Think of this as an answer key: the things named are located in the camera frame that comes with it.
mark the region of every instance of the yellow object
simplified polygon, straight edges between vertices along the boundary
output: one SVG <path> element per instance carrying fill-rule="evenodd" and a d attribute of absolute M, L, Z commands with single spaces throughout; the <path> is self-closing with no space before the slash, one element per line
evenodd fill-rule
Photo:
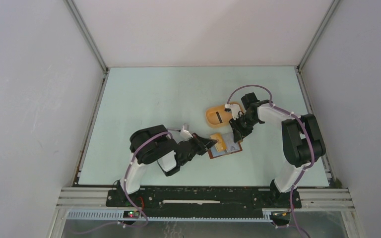
<path fill-rule="evenodd" d="M 217 149 L 218 152 L 227 149 L 226 142 L 224 141 L 220 133 L 215 133 L 211 135 L 211 139 L 218 141 L 217 144 L 215 144 L 215 149 Z"/>
<path fill-rule="evenodd" d="M 230 104 L 237 104 L 240 107 L 240 111 L 243 112 L 243 108 L 239 103 L 232 102 Z M 224 111 L 226 108 L 224 105 L 212 107 L 206 110 L 205 117 L 208 126 L 211 128 L 219 128 L 229 124 L 229 120 L 233 118 L 231 112 Z"/>

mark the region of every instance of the white table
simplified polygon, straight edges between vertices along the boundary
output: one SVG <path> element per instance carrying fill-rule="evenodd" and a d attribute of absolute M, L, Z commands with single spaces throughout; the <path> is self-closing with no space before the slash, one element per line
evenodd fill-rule
<path fill-rule="evenodd" d="M 79 184 L 111 185 L 129 163 L 129 137 L 137 130 L 163 124 L 209 137 L 231 132 L 229 126 L 210 128 L 205 111 L 225 104 L 231 92 L 259 84 L 273 94 L 278 106 L 298 114 L 307 110 L 294 68 L 254 67 L 149 67 L 111 68 L 86 151 Z M 260 88 L 245 88 L 232 101 L 249 92 L 268 99 Z M 182 140 L 173 132 L 177 141 Z M 157 163 L 148 166 L 142 185 L 269 186 L 284 163 L 281 131 L 258 124 L 242 143 L 243 151 L 216 159 L 195 156 L 172 177 L 165 177 Z M 328 186 L 321 160 L 309 169 L 299 186 Z"/>

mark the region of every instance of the orange tray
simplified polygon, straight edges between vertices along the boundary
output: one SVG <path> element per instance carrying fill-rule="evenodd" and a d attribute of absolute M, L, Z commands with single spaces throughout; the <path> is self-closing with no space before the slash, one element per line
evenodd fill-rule
<path fill-rule="evenodd" d="M 230 104 L 237 104 L 240 107 L 240 111 L 243 112 L 242 105 L 236 102 L 231 102 Z M 219 128 L 229 124 L 229 120 L 233 118 L 231 112 L 224 111 L 226 108 L 224 105 L 220 105 L 217 107 L 212 107 L 206 110 L 205 117 L 208 126 L 211 128 Z"/>

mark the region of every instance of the yellow block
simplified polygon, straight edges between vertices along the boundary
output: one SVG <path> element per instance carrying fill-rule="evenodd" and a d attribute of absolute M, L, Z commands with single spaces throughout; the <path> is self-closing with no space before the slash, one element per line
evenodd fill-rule
<path fill-rule="evenodd" d="M 217 144 L 215 144 L 215 149 L 217 149 L 218 152 L 227 149 L 226 142 L 224 141 L 220 133 L 215 133 L 211 135 L 211 139 L 218 141 Z"/>

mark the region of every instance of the metal frame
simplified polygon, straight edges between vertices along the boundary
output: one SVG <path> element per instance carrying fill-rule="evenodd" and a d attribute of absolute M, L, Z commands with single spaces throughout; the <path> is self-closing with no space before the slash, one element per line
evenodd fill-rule
<path fill-rule="evenodd" d="M 68 9 L 72 13 L 74 20 L 76 21 L 81 33 L 84 36 L 85 41 L 90 46 L 95 57 L 97 58 L 102 70 L 104 71 L 105 79 L 103 80 L 98 100 L 95 105 L 95 110 L 91 118 L 90 127 L 84 139 L 83 151 L 79 157 L 78 170 L 80 173 L 83 158 L 85 157 L 86 150 L 91 138 L 91 133 L 94 127 L 97 112 L 103 96 L 103 91 L 106 86 L 108 77 L 108 68 L 98 51 L 98 48 L 88 31 L 81 14 L 76 7 L 74 0 L 64 0 Z M 328 22 L 335 13 L 335 10 L 339 6 L 341 0 L 334 0 L 329 7 L 326 15 L 324 16 L 315 36 L 313 37 L 309 47 L 307 48 L 300 64 L 295 67 L 297 79 L 299 81 L 300 89 L 305 100 L 305 104 L 309 113 L 314 111 L 311 104 L 308 91 L 305 86 L 300 69 L 304 67 L 313 49 L 315 48 L 318 40 L 323 34 Z M 333 169 L 328 157 L 325 155 L 322 157 L 325 171 L 328 179 L 332 181 Z M 48 231 L 48 238 L 60 238 L 63 235 L 65 222 L 67 219 L 83 219 L 83 220 L 117 220 L 119 214 L 123 210 L 130 208 L 126 207 L 106 207 L 107 192 L 110 190 L 108 187 L 65 187 L 61 190 L 55 212 L 52 218 L 52 222 Z M 339 211 L 343 218 L 345 228 L 349 238 L 364 237 L 363 230 L 357 218 L 357 213 L 354 208 L 353 201 L 351 199 L 348 189 L 338 188 L 298 188 L 300 193 L 300 199 L 302 202 L 302 208 L 296 209 L 296 211 Z M 285 211 L 286 209 L 263 209 L 265 219 L 216 219 L 216 221 L 244 221 L 244 222 L 269 222 L 269 214 L 274 211 Z M 177 221 L 181 218 L 150 218 L 154 221 Z M 211 221 L 206 218 L 193 218 L 192 221 Z"/>

